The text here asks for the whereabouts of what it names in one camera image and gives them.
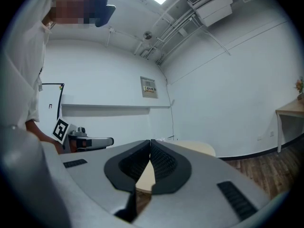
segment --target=cap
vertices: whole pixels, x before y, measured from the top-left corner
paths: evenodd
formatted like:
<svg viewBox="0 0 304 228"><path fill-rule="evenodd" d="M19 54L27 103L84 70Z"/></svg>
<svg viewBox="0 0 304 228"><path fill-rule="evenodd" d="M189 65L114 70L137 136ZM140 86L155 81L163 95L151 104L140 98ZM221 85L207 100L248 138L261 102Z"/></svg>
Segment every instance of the cap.
<svg viewBox="0 0 304 228"><path fill-rule="evenodd" d="M108 5L108 0L95 0L95 26L102 27L106 25L116 7L114 5Z"/></svg>

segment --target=baseboard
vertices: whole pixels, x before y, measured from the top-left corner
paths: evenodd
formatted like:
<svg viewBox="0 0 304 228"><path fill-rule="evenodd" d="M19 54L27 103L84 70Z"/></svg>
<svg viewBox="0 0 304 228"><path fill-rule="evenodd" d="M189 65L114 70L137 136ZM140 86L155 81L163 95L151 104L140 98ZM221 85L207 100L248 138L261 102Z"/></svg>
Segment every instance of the baseboard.
<svg viewBox="0 0 304 228"><path fill-rule="evenodd" d="M281 149L286 148L289 145L298 142L303 137L304 137L304 133L301 134L299 137L293 139L292 141L289 141L285 144L282 144ZM272 148L270 150L265 150L265 151L262 151L262 152L254 153L254 154L241 155L241 156L235 156L235 157L222 157L222 158L219 158L219 159L221 159L223 161L238 161L238 160L244 160L244 159L250 159L250 158L258 157L258 156L269 154L269 153L272 153L272 152L275 152L275 151L277 151L277 147Z"/></svg>

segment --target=ceiling sensor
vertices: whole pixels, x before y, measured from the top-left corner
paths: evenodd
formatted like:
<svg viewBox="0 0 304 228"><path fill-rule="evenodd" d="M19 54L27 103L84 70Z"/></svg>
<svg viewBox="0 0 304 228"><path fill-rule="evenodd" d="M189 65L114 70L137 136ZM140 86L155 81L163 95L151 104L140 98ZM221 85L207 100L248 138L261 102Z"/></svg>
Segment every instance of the ceiling sensor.
<svg viewBox="0 0 304 228"><path fill-rule="evenodd" d="M146 32L144 33L144 35L143 35L143 38L144 38L145 40L150 40L150 39L152 38L152 36L153 36L153 34L152 34L151 31L146 31Z"/></svg>

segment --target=white wall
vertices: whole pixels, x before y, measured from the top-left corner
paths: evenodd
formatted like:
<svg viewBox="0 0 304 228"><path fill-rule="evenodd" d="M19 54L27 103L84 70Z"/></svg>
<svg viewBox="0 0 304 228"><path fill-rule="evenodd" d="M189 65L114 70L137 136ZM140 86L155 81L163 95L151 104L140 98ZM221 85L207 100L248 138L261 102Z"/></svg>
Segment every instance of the white wall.
<svg viewBox="0 0 304 228"><path fill-rule="evenodd" d="M158 99L143 98L140 76L155 80ZM92 137L113 137L114 146L172 135L166 80L140 57L101 44L51 40L43 83L64 83L62 115Z"/></svg>
<svg viewBox="0 0 304 228"><path fill-rule="evenodd" d="M168 58L177 139L209 143L218 157L277 147L275 110L296 99L304 75L301 45L282 14L269 0L250 2L209 28L232 56L200 34ZM284 143L303 132L301 119L284 117L283 125Z"/></svg>
<svg viewBox="0 0 304 228"><path fill-rule="evenodd" d="M158 99L143 98L140 76L155 80ZM49 41L41 79L65 83L68 105L170 106L154 63L94 42Z"/></svg>

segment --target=white pipe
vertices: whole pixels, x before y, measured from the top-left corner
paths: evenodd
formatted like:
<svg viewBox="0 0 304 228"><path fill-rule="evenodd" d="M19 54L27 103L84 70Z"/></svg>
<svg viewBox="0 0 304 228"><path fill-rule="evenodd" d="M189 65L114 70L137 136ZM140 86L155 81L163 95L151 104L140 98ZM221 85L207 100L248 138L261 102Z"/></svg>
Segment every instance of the white pipe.
<svg viewBox="0 0 304 228"><path fill-rule="evenodd" d="M156 64L159 65L161 59L162 59L163 55L161 55L161 58L157 60Z"/></svg>
<svg viewBox="0 0 304 228"><path fill-rule="evenodd" d="M161 36L160 39L164 39L164 37L168 34L168 33L173 33L173 31L170 32L171 29L175 30L175 26L190 12L192 11L192 13L190 15L188 15L188 18L190 16L192 16L195 12L193 11L193 9L189 9L187 12L185 12L170 28L168 28L167 30L165 30ZM149 52L147 53L147 55L144 58L147 58L150 53L152 52L153 48L157 47L160 44L159 41L157 41L154 46L149 50Z"/></svg>
<svg viewBox="0 0 304 228"><path fill-rule="evenodd" d="M184 28L190 21L189 21L189 18L191 18L191 16L192 16L192 14L190 14L186 19L184 19L180 24L178 24L178 26L177 27L175 27L175 28L173 28L173 31L171 31L168 35L167 35L167 37L165 38L165 39L163 39L163 37L165 36L162 36L161 37L161 39L159 39L159 40L162 40L162 43L163 43L163 46L162 46L162 48L168 43L168 41L173 37L173 36L175 36L178 32L179 32L179 30L180 29L182 29L182 28ZM155 44L154 44L154 46L149 50L149 52L147 53L147 55L144 57L144 58L146 58L146 59L148 59L149 58L149 56L150 56L150 54L151 53L153 53L153 50L154 50L154 48L156 48L156 46L158 46L160 44L160 41L157 41Z"/></svg>
<svg viewBox="0 0 304 228"><path fill-rule="evenodd" d="M136 39L136 40L138 40L138 41L142 41L142 40L141 40L140 38L138 38L137 36L132 36L132 35L130 35L130 34L124 32L124 31L115 30L115 32L118 33L118 34L122 34L122 35L125 35L125 36L129 36L129 37L131 37L131 38L133 38L133 39Z"/></svg>
<svg viewBox="0 0 304 228"><path fill-rule="evenodd" d="M223 44L218 40L218 39L216 39L215 37L214 37L214 35L212 35L210 32L208 32L208 31L206 31L206 30L204 30L203 29L203 32L206 34L206 35L209 35L209 36L211 36L211 38L212 39L214 39L227 53L228 53L228 55L229 56L231 56L231 54L230 54L230 52L228 52L228 50L223 46Z"/></svg>
<svg viewBox="0 0 304 228"><path fill-rule="evenodd" d="M163 17L163 19L166 20L169 23L169 25L171 25L171 20L170 19L168 19L166 17Z"/></svg>
<svg viewBox="0 0 304 228"><path fill-rule="evenodd" d="M171 21L169 23L169 26L165 29L165 31L167 31L168 29L170 29L170 27L172 26Z"/></svg>
<svg viewBox="0 0 304 228"><path fill-rule="evenodd" d="M158 18L158 20L153 24L152 29L155 27L155 25L169 12L170 9L172 9L175 4L177 4L180 0L176 0L174 3L169 6L166 11Z"/></svg>
<svg viewBox="0 0 304 228"><path fill-rule="evenodd" d="M111 37L111 32L109 32L109 36L108 36L108 40L106 41L106 48L108 47L109 45L109 42L110 42L110 37Z"/></svg>
<svg viewBox="0 0 304 228"><path fill-rule="evenodd" d="M198 25L200 25L200 23L196 19L196 16L194 16L193 19L195 20L195 22L197 22Z"/></svg>
<svg viewBox="0 0 304 228"><path fill-rule="evenodd" d="M52 29L55 25L56 25L56 23L53 22L53 23L51 24L51 26L50 26L50 29Z"/></svg>
<svg viewBox="0 0 304 228"><path fill-rule="evenodd" d="M138 52L139 48L142 46L143 42L141 41L138 45L138 47L136 48L136 50L134 51L134 55L136 55L136 53Z"/></svg>
<svg viewBox="0 0 304 228"><path fill-rule="evenodd" d="M185 23L187 20L189 20L188 17L185 18L180 24L178 24L177 27L175 27L174 30L171 31L171 32L166 36L166 38L164 38L163 40L164 40L164 41L167 41L168 38L170 38L172 34L174 34L176 31L178 32L181 28L184 28L184 27L185 27L185 26L184 26L184 23Z"/></svg>
<svg viewBox="0 0 304 228"><path fill-rule="evenodd" d="M197 22L197 20L195 18L192 19L193 24L195 24L195 26L198 28L200 27L200 24Z"/></svg>
<svg viewBox="0 0 304 228"><path fill-rule="evenodd" d="M201 29L203 27L203 25L202 26L200 26L200 27L198 27L195 31L193 31L190 35L188 35L184 40L182 40L179 44L177 44L170 52L168 52L163 58L162 58L162 61L161 62L163 62L164 61L164 59L169 55L169 54L171 54L178 46L180 46L180 44L182 44L185 40L187 40L190 36L192 36L195 32L197 32L199 29Z"/></svg>
<svg viewBox="0 0 304 228"><path fill-rule="evenodd" d="M176 25L190 12L192 11L192 13L188 16L191 16L192 14L194 14L194 11L193 9L189 9L186 13L184 13L177 21L175 21L175 23L171 26L171 28L169 28L168 30L164 31L162 36L161 36L161 39L163 39L171 29L175 29Z"/></svg>
<svg viewBox="0 0 304 228"><path fill-rule="evenodd" d="M190 23L190 20L186 21L180 29L184 28L184 27L185 27L186 25L188 25L189 23ZM171 36L170 38L167 39L167 41L163 44L162 48L164 48L164 46L168 44L168 42L171 40L171 38L174 37L174 36L179 32L180 29L176 30L176 31L172 34L172 36Z"/></svg>

